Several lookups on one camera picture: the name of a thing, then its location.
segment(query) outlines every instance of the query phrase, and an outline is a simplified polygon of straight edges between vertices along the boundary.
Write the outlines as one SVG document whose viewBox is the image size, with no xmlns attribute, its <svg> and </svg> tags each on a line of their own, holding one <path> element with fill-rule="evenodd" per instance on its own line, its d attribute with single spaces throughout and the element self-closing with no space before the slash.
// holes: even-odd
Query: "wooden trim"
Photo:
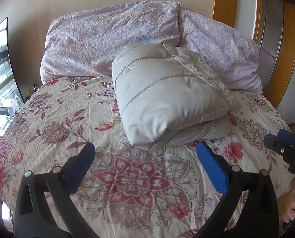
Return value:
<svg viewBox="0 0 295 238">
<path fill-rule="evenodd" d="M 214 0 L 213 20 L 221 21 L 234 28 L 238 0 Z"/>
<path fill-rule="evenodd" d="M 258 37 L 260 35 L 260 32 L 262 31 L 262 25 L 264 23 L 264 19 L 262 18 L 262 0 L 257 0 L 257 11 L 255 16 L 255 27 L 254 27 L 254 34 L 253 34 L 253 40 L 255 42 L 258 41 Z"/>
<path fill-rule="evenodd" d="M 270 81 L 264 91 L 277 108 L 290 82 L 295 66 L 295 5 L 283 3 L 283 32 L 280 51 Z"/>
</svg>

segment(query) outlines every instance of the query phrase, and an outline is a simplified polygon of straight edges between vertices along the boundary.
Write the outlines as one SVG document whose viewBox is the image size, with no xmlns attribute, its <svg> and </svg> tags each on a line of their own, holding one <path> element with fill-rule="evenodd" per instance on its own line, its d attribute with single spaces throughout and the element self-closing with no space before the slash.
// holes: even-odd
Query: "bed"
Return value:
<svg viewBox="0 0 295 238">
<path fill-rule="evenodd" d="M 186 39 L 182 35 L 179 46 L 190 46 Z M 255 88 L 254 77 L 250 83 Z M 280 156 L 264 147 L 263 138 L 289 128 L 262 95 L 231 91 L 242 105 L 228 114 L 232 132 L 206 142 L 244 171 L 267 169 L 278 198 L 293 175 Z M 96 158 L 71 199 L 102 238 L 193 237 L 221 198 L 196 156 L 199 141 L 149 151 L 136 148 L 123 129 L 112 77 L 64 76 L 40 87 L 5 132 L 0 142 L 1 199 L 14 210 L 25 171 L 39 174 L 62 166 L 87 142 L 94 144 Z M 51 195 L 46 197 L 58 226 L 66 229 Z M 235 225 L 246 197 L 243 192 L 227 228 Z"/>
</svg>

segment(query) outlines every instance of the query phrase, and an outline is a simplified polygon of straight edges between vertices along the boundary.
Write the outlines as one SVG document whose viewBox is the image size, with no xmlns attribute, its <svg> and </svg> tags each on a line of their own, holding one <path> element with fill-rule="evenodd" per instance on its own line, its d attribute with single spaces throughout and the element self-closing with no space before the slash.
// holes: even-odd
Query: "black device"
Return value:
<svg viewBox="0 0 295 238">
<path fill-rule="evenodd" d="M 280 129 L 278 136 L 267 134 L 264 137 L 263 143 L 268 149 L 281 155 L 283 161 L 289 164 L 288 171 L 295 174 L 295 134 Z M 293 221 L 290 220 L 289 223 L 284 223 L 282 226 L 283 230 L 287 231 L 293 223 L 295 223 L 295 219 Z"/>
<path fill-rule="evenodd" d="M 278 237 L 277 199 L 268 172 L 261 170 L 258 174 L 247 173 L 239 166 L 229 166 L 206 143 L 198 146 L 197 155 L 203 164 L 215 165 L 220 169 L 221 187 L 226 186 L 226 190 L 217 208 L 194 238 Z M 39 175 L 32 171 L 25 172 L 15 210 L 16 238 L 99 238 L 69 198 L 70 194 L 78 190 L 94 157 L 94 145 L 88 143 L 77 156 L 69 158 L 62 168 L 56 166 L 49 173 Z M 224 231 L 245 190 L 249 194 L 236 226 Z M 70 233 L 56 225 L 45 191 L 51 193 Z"/>
</svg>

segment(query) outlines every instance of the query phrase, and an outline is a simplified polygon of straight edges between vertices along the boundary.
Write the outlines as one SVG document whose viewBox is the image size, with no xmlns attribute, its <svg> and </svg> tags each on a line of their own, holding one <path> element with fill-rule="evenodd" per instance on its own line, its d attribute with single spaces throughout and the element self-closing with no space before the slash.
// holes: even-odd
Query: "white folded jacket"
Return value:
<svg viewBox="0 0 295 238">
<path fill-rule="evenodd" d="M 200 54 L 164 44 L 126 47 L 112 79 L 129 142 L 141 149 L 227 136 L 239 101 Z"/>
</svg>

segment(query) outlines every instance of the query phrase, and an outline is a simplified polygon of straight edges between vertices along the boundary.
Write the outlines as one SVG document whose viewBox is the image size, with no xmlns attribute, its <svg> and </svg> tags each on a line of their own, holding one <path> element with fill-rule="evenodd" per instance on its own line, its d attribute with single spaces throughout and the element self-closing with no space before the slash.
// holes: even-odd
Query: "beige wall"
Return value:
<svg viewBox="0 0 295 238">
<path fill-rule="evenodd" d="M 9 50 L 23 96 L 34 82 L 41 85 L 40 62 L 51 21 L 67 13 L 138 0 L 1 0 L 0 23 L 9 17 Z M 211 17 L 213 0 L 175 0 L 181 8 Z"/>
</svg>

